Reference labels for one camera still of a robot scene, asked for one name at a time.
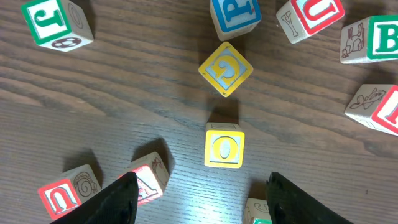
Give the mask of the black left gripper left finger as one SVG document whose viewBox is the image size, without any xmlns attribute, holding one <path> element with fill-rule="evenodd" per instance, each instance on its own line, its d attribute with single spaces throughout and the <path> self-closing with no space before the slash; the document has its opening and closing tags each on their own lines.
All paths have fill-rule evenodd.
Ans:
<svg viewBox="0 0 398 224">
<path fill-rule="evenodd" d="M 134 224 L 138 191 L 136 174 L 127 172 L 51 224 Z"/>
</svg>

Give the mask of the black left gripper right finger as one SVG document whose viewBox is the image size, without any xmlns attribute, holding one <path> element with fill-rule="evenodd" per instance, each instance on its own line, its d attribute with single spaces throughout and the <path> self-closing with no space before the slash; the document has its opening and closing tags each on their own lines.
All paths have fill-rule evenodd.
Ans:
<svg viewBox="0 0 398 224">
<path fill-rule="evenodd" d="M 278 172 L 270 174 L 266 195 L 275 224 L 352 224 Z"/>
</svg>

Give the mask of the green R block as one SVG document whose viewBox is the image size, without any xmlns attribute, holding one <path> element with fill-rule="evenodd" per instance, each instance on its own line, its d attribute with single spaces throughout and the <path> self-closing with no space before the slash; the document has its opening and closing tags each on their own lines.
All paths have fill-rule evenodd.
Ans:
<svg viewBox="0 0 398 224">
<path fill-rule="evenodd" d="M 243 212 L 243 224 L 272 224 L 267 201 L 248 198 Z"/>
</svg>

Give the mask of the yellow O block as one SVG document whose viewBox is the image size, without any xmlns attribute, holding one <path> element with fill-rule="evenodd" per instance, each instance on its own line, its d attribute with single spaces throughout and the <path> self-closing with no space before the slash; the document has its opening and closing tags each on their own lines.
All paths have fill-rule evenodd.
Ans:
<svg viewBox="0 0 398 224">
<path fill-rule="evenodd" d="M 208 122 L 205 128 L 207 167 L 238 169 L 243 164 L 245 134 L 238 124 Z"/>
</svg>

